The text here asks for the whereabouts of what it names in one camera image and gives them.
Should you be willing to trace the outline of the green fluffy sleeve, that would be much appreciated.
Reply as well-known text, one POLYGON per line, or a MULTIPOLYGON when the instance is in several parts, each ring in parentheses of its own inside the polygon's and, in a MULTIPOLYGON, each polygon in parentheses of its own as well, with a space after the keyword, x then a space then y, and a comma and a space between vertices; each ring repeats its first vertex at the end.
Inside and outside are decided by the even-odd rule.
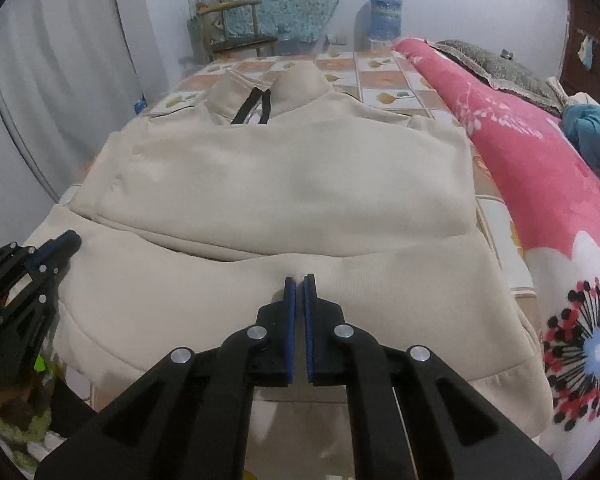
POLYGON ((50 430, 54 385, 55 374, 42 356, 37 356, 27 385, 0 388, 0 447, 27 479, 65 442, 50 430))

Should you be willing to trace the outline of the small blue carton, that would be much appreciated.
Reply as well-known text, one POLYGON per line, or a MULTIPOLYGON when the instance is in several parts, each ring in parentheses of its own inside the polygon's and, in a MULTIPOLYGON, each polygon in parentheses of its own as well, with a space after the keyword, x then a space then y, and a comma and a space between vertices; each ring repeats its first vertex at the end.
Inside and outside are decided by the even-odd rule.
POLYGON ((146 102, 144 100, 140 100, 134 103, 134 112, 139 115, 146 108, 146 102))

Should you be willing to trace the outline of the white curtain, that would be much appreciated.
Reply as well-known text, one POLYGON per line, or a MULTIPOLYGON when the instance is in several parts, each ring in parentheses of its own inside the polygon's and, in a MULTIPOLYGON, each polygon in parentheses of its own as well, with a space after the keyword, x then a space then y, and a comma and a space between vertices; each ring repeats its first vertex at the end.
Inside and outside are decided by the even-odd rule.
POLYGON ((81 182, 143 96, 116 0, 0 7, 0 246, 81 182))

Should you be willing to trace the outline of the pink floral blanket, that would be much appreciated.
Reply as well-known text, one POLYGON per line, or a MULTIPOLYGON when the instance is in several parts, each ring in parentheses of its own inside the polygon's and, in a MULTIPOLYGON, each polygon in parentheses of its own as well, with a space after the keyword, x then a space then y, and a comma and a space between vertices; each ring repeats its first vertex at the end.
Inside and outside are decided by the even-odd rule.
POLYGON ((513 220, 538 298, 552 418, 540 447, 567 479, 600 479, 600 179, 558 120, 491 88, 429 42, 410 62, 465 128, 513 220))

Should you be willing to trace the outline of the wooden chair black seat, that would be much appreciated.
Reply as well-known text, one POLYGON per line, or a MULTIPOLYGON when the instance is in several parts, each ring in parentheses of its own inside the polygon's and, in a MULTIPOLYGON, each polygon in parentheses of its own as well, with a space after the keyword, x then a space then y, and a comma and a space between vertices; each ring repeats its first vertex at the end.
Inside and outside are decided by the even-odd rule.
POLYGON ((260 0, 197 0, 195 21, 202 45, 211 61, 242 51, 257 56, 265 48, 276 52, 277 37, 265 34, 260 26, 260 0))

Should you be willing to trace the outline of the blue patterned garment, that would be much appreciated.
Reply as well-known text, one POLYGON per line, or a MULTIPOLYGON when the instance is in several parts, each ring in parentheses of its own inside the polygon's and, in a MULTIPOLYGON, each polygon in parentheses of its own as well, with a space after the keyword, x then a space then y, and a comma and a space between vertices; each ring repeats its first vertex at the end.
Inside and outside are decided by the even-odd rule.
POLYGON ((562 131, 600 179, 600 106, 576 104, 562 113, 562 131))

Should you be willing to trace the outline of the grey lace pillow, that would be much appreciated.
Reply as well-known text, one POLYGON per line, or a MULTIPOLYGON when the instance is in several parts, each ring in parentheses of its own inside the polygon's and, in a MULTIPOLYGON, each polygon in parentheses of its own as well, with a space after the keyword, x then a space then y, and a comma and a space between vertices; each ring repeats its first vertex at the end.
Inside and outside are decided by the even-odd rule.
POLYGON ((527 67, 462 40, 448 39, 429 45, 492 89, 518 96, 554 116, 562 114, 564 106, 556 92, 527 67))

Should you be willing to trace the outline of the blue water dispenser bottle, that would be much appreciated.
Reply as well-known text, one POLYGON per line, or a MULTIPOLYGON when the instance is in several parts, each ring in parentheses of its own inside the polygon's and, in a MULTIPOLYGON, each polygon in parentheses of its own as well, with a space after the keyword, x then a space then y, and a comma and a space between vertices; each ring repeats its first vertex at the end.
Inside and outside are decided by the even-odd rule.
POLYGON ((370 0, 367 37, 375 41, 395 40, 401 36, 403 0, 370 0))

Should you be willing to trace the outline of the dark red wooden door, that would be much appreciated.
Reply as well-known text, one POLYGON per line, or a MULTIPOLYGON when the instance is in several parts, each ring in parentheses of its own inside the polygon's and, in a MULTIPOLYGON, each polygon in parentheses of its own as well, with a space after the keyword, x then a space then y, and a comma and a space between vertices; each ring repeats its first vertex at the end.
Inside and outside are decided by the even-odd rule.
POLYGON ((593 0, 568 0, 568 34, 560 82, 568 94, 600 104, 600 9, 593 0))

